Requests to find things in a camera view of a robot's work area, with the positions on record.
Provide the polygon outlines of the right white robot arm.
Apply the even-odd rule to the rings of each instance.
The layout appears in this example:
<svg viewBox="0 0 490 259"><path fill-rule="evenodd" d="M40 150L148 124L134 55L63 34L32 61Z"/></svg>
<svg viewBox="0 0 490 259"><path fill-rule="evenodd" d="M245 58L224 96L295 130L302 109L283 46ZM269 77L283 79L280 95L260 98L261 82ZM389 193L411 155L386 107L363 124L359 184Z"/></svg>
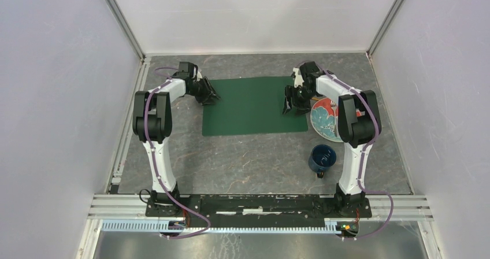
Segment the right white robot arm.
<svg viewBox="0 0 490 259"><path fill-rule="evenodd" d="M283 114L311 111L311 99L325 96L337 104L337 131L344 142L341 178L336 185L333 208L340 217L351 216L366 206L364 172L370 149L381 132L376 94L361 91L325 71L314 61L306 61L292 70L293 85L285 87Z"/></svg>

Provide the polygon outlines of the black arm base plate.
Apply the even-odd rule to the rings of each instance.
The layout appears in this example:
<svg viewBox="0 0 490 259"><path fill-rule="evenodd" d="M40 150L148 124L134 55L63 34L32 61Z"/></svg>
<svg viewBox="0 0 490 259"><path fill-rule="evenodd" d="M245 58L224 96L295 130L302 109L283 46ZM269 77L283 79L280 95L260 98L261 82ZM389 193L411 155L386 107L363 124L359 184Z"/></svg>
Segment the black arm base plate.
<svg viewBox="0 0 490 259"><path fill-rule="evenodd" d="M181 195L142 198L147 217L182 217L188 228L322 228L325 219L372 217L368 199L342 205L335 197L301 195Z"/></svg>

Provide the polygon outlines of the red teal floral plate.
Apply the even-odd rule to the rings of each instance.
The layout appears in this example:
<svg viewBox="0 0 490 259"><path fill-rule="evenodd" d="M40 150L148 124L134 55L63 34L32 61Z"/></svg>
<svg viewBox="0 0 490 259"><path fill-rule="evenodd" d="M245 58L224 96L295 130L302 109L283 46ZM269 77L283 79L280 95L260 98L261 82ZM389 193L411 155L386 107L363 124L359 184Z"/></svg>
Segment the red teal floral plate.
<svg viewBox="0 0 490 259"><path fill-rule="evenodd" d="M311 107L310 122L313 129L323 138L340 143L339 135L339 108L329 98L314 98L315 103Z"/></svg>

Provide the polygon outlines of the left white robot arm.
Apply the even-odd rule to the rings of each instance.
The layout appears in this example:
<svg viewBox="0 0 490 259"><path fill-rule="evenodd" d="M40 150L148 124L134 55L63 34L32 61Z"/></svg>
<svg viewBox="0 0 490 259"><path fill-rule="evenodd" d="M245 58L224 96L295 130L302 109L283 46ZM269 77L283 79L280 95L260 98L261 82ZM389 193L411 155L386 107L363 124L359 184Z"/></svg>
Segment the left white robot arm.
<svg viewBox="0 0 490 259"><path fill-rule="evenodd" d="M138 91L133 99L132 130L146 149L152 174L146 204L148 209L160 209L168 217L175 217L182 210L170 163L169 138L173 129L172 103L186 95L202 106L220 100L210 80L191 62L180 62L174 74L167 75L161 85Z"/></svg>

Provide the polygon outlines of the green rectangular placemat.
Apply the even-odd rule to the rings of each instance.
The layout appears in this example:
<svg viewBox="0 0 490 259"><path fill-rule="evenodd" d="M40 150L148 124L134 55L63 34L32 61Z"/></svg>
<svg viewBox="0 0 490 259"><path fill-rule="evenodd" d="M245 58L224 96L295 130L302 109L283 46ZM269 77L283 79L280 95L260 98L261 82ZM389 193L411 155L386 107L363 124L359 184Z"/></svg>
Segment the green rectangular placemat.
<svg viewBox="0 0 490 259"><path fill-rule="evenodd" d="M221 97L203 108L203 136L306 132L305 115L283 115L284 89L289 76L212 80Z"/></svg>

